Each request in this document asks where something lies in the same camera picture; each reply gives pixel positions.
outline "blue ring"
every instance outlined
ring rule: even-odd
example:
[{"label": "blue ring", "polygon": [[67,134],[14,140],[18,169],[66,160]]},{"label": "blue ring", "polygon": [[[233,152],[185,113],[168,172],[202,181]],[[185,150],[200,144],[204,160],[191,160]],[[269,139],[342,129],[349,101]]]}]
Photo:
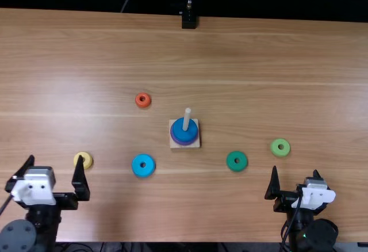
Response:
[{"label": "blue ring", "polygon": [[198,127],[195,121],[189,120],[187,131],[183,130],[184,118],[177,119],[172,125],[172,134],[182,143],[194,142],[198,136]]},{"label": "blue ring", "polygon": [[137,177],[149,177],[155,168],[155,160],[148,154],[139,154],[133,159],[132,170]]}]

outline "wood grain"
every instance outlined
ring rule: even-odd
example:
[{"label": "wood grain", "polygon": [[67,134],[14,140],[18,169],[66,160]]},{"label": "wood grain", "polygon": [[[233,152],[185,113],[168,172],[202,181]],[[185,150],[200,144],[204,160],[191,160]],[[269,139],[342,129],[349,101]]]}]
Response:
[{"label": "wood grain", "polygon": [[[336,200],[320,216],[340,242],[368,240],[368,25],[343,22],[0,10],[0,182],[29,154],[72,191],[89,151],[91,200],[64,211],[58,241],[279,242],[263,199],[277,165],[292,190],[318,169]],[[139,92],[152,96],[136,107]],[[191,107],[202,148],[171,151],[168,121]],[[290,155],[270,152],[287,139]],[[227,169],[233,150],[248,168]],[[136,178],[148,153],[157,169]],[[0,199],[6,197],[0,192]],[[25,211],[12,203],[4,226]]]}]

